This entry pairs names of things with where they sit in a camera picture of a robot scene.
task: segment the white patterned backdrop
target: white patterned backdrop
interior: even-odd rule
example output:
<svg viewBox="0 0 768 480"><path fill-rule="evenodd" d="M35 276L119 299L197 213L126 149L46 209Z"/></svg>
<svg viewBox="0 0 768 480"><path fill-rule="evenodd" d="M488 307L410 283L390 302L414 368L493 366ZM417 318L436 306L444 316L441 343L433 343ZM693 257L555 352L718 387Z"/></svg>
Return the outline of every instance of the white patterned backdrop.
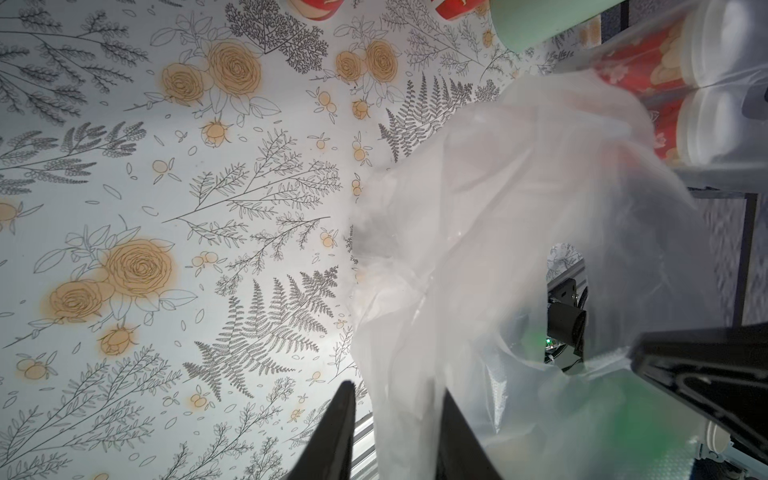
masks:
<svg viewBox="0 0 768 480"><path fill-rule="evenodd" d="M599 32L513 52L485 7L421 0L0 0L0 472L274 479L342 380L368 413L366 179Z"/></svg>

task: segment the red container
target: red container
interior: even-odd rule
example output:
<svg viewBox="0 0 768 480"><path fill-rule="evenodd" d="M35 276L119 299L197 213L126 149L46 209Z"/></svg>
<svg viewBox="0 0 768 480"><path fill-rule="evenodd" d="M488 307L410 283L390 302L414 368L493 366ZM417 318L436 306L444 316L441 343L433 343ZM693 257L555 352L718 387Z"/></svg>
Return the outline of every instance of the red container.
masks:
<svg viewBox="0 0 768 480"><path fill-rule="evenodd" d="M288 0L299 13L309 20L331 18L344 0Z"/></svg>
<svg viewBox="0 0 768 480"><path fill-rule="evenodd" d="M460 17L487 0L425 0L445 20Z"/></svg>
<svg viewBox="0 0 768 480"><path fill-rule="evenodd" d="M685 98L668 101L658 108L648 108L651 120L654 122L656 138L654 152L665 164L675 167L681 165L680 151L677 145L677 124L680 120L680 109Z"/></svg>
<svg viewBox="0 0 768 480"><path fill-rule="evenodd" d="M640 96L685 86L680 69L684 20L602 55L594 68L603 80Z"/></svg>

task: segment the plastic bag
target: plastic bag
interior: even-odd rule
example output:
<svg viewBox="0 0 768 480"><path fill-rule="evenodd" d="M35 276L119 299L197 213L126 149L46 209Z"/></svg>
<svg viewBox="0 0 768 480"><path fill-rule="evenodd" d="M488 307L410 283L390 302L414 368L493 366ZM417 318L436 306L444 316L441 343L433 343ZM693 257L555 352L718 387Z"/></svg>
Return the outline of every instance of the plastic bag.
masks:
<svg viewBox="0 0 768 480"><path fill-rule="evenodd" d="M366 182L352 355L382 478L434 478L446 387L505 478L643 478L685 448L699 417L624 353L724 320L703 223L653 144L638 100L593 72L521 78ZM578 376L542 362L562 241L589 278Z"/></svg>

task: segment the orange berry illustration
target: orange berry illustration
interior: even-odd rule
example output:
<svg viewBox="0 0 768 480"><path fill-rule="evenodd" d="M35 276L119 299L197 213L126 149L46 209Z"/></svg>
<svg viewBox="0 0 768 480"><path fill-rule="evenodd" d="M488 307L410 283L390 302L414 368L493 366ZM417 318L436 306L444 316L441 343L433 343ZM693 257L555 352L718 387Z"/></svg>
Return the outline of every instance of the orange berry illustration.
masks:
<svg viewBox="0 0 768 480"><path fill-rule="evenodd" d="M35 361L33 359L23 359L21 362L16 364L16 369L19 372L26 372L27 369L33 367L35 365Z"/></svg>
<svg viewBox="0 0 768 480"><path fill-rule="evenodd" d="M168 164L162 160L155 160L152 162L152 170L158 172L159 174L164 174L168 171Z"/></svg>
<svg viewBox="0 0 768 480"><path fill-rule="evenodd" d="M0 222L16 218L16 207L9 204L0 204Z"/></svg>
<svg viewBox="0 0 768 480"><path fill-rule="evenodd" d="M45 365L43 365L43 362L36 362L36 364L29 367L24 372L24 376L30 380L39 380L45 376L46 372L47 370Z"/></svg>
<svg viewBox="0 0 768 480"><path fill-rule="evenodd" d="M325 107L331 102L331 95L327 91L321 91L320 94L317 95L317 101Z"/></svg>

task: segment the branch illustration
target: branch illustration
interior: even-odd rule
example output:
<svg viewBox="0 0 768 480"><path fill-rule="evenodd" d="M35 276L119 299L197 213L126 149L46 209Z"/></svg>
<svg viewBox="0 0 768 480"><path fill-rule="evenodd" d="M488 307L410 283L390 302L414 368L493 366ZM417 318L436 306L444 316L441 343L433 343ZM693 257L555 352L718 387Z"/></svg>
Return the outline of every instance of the branch illustration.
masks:
<svg viewBox="0 0 768 480"><path fill-rule="evenodd" d="M328 55L322 29L281 12L276 0L239 0L238 5L242 10L231 3L225 8L230 29L237 37L248 38L264 55L280 51L299 73L322 69L323 58Z"/></svg>
<svg viewBox="0 0 768 480"><path fill-rule="evenodd" d="M43 412L36 406L26 413L20 411L20 421L13 419L8 430L0 432L0 468L10 465L9 480L44 478L58 473L70 460L65 453L46 457L41 452L90 450L99 445L105 451L123 445L133 448L134 441L144 442L151 435L154 419L140 421L143 407L130 397L144 392L153 395L158 389L166 392L180 376L181 372L170 371L167 361L152 353L151 346L118 360L111 368L106 361L88 365L79 380L70 380L61 406L47 412L44 422L40 423Z"/></svg>
<svg viewBox="0 0 768 480"><path fill-rule="evenodd" d="M147 135L141 126L142 122L139 122L126 127L123 121L108 132L103 125L91 126L91 122L85 122L79 127L70 128L61 140L40 137L40 131L20 134L8 141L11 149L0 154L0 171L23 172L24 178L6 179L4 174L0 174L0 194L28 194L31 191L28 185L36 181L87 183L87 180L76 180L73 177L90 175L88 168L96 165L96 162L83 163L79 156L101 151L105 157L128 157L136 151L135 142ZM3 139L0 137L0 146L2 144ZM56 147L59 147L62 155L35 160L41 152Z"/></svg>
<svg viewBox="0 0 768 480"><path fill-rule="evenodd" d="M282 467L283 456L275 451L276 437L266 437L258 452L250 458L245 475L239 480L277 480L287 473Z"/></svg>
<svg viewBox="0 0 768 480"><path fill-rule="evenodd" d="M253 162L253 170L239 163L231 164L218 174L209 171L199 174L190 184L195 207L164 221L185 222L190 228L188 240L197 236L198 243L206 241L209 245L236 248L247 241L244 234L248 233L249 223L242 220L275 222L276 231L263 230L250 235L250 239L262 247L228 266L234 275L225 276L218 283L217 292L221 295L234 295L241 273L250 268L260 273L267 257L283 259L283 247L291 238L297 237L296 242L303 249L309 234L321 220L328 218L305 220L300 212L318 207L325 196L341 190L339 168L322 161L305 166L301 154L293 151L295 144L296 139L285 130L267 133ZM193 215L206 213L222 204L229 212L237 212L239 218L222 219L221 223L190 220Z"/></svg>
<svg viewBox="0 0 768 480"><path fill-rule="evenodd" d="M20 8L17 16L4 17L18 20L25 30L3 30L10 38L29 36L38 41L36 50L46 60L46 66L19 65L13 61L28 57L30 51L19 45L0 43L0 103L9 103L8 111L24 114L25 108L46 121L63 125L65 117L79 117L77 105L87 104L88 99L80 91L90 77L103 94L118 81L133 82L133 78L116 68L93 63L97 55L88 45L98 45L101 56L128 67L140 61L148 61L146 51L127 45L118 38L127 37L127 27L110 22L104 11L89 14L79 35L64 33L64 25L55 20L41 6ZM69 41L76 46L55 44Z"/></svg>
<svg viewBox="0 0 768 480"><path fill-rule="evenodd" d="M319 408L312 409L310 411L309 415L307 415L304 419L304 424L306 427L304 427L301 432L296 433L294 436L286 440L286 442L291 442L290 448L294 449L298 446L306 445L309 443L310 437L315 432L317 424L320 423L321 419L323 419L323 414L326 412L326 409L328 409L328 405L330 403L330 400L326 400Z"/></svg>
<svg viewBox="0 0 768 480"><path fill-rule="evenodd" d="M243 453L253 450L252 443L241 441L241 439L254 426L261 427L275 415L282 412L283 409L275 404L278 400L288 400L293 394L295 386L296 381L291 378L283 377L277 379L272 391L266 396L267 404L265 406L257 409L255 405L249 403L243 409L240 413L240 425L234 430L235 435L231 440L227 437L227 433L231 430L228 424L220 423L215 425L213 441L186 473L183 473L181 470L187 465L191 452L186 442L180 444L180 451L174 455L173 464L165 475L161 475L157 480L210 480L219 478L222 471L218 468L218 459L223 458L225 455L238 458Z"/></svg>
<svg viewBox="0 0 768 480"><path fill-rule="evenodd" d="M419 0L386 0L386 9L382 20L391 29L409 30L410 49L406 50L406 54L409 65L414 68L423 70L439 59L443 68L459 75L467 75L470 65L474 64L484 68L480 80L487 71L511 74L515 70L511 56L519 60L519 55L507 48L502 50L498 45L489 63L481 61L482 48L467 18L462 19L457 28L441 24ZM498 66L503 61L509 63L510 72Z"/></svg>

